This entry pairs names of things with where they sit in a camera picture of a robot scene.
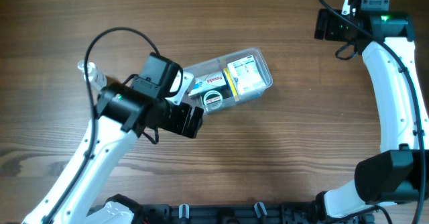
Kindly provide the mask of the white medicine box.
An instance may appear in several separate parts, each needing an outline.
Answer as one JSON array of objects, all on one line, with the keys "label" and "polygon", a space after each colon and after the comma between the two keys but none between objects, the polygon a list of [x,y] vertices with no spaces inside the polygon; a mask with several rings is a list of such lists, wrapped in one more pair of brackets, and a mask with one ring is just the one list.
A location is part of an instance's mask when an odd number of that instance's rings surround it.
[{"label": "white medicine box", "polygon": [[266,86],[252,55],[228,63],[227,68],[239,95],[244,95]]}]

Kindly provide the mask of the white Panadol box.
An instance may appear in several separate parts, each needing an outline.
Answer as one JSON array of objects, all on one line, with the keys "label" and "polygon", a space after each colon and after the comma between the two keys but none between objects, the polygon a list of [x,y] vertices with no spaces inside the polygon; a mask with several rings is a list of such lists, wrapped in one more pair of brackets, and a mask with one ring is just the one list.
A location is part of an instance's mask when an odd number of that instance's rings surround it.
[{"label": "white Panadol box", "polygon": [[221,71],[212,72],[195,78],[195,83],[192,90],[189,92],[189,97],[195,97],[211,90],[224,89],[227,87],[227,82]]}]

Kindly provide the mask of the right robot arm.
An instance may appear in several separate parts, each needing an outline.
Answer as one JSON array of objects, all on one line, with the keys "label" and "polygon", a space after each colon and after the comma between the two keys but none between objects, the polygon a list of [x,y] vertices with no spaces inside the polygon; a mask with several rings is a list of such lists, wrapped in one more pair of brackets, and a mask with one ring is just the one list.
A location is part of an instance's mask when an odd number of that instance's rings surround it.
[{"label": "right robot arm", "polygon": [[353,179],[316,197],[316,218],[334,223],[391,205],[416,203],[420,220],[428,199],[428,114],[415,67],[415,32],[407,13],[389,0],[324,4],[316,39],[342,42],[360,55],[375,93],[380,152],[359,162]]}]

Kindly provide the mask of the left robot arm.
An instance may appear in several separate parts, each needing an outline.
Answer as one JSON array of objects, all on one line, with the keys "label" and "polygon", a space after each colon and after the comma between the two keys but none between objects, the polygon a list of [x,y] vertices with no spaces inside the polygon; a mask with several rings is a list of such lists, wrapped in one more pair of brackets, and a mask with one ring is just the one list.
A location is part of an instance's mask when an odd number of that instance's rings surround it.
[{"label": "left robot arm", "polygon": [[141,205],[119,194],[94,213],[90,208],[118,161],[145,129],[196,137],[204,111],[182,102],[193,85],[193,74],[152,53],[142,72],[131,79],[131,86],[114,82],[101,89],[77,151],[24,223],[141,221]]}]

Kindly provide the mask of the blue yellow VapoDrops box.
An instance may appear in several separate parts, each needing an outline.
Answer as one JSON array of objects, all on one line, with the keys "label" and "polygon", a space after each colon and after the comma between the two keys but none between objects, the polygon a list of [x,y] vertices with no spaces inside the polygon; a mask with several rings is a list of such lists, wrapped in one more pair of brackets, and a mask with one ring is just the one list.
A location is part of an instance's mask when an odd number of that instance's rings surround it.
[{"label": "blue yellow VapoDrops box", "polygon": [[239,95],[238,95],[237,90],[235,88],[235,85],[234,85],[233,79],[231,77],[231,74],[229,72],[229,69],[228,68],[224,68],[223,69],[223,73],[224,73],[225,79],[226,79],[226,81],[227,81],[227,83],[229,85],[229,88],[231,90],[231,93],[232,93],[232,95],[234,97],[234,100],[235,101],[239,101],[240,98],[239,98]]}]

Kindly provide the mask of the white spray bottle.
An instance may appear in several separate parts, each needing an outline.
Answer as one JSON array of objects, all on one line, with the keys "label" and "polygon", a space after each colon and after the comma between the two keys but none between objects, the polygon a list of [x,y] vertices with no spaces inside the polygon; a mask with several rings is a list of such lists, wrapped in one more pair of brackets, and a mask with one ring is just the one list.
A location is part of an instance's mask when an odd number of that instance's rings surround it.
[{"label": "white spray bottle", "polygon": [[96,66],[94,62],[87,64],[88,79],[91,87],[96,91],[100,91],[107,85],[107,77],[105,74]]}]

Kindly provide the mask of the green Zam-Buk box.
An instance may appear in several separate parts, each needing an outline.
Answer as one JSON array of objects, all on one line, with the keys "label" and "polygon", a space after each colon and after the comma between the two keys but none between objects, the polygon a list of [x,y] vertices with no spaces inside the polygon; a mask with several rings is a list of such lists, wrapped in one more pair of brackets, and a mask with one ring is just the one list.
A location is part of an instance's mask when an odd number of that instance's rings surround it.
[{"label": "green Zam-Buk box", "polygon": [[205,111],[211,112],[220,109],[223,104],[223,95],[218,90],[209,90],[200,94],[202,106]]}]

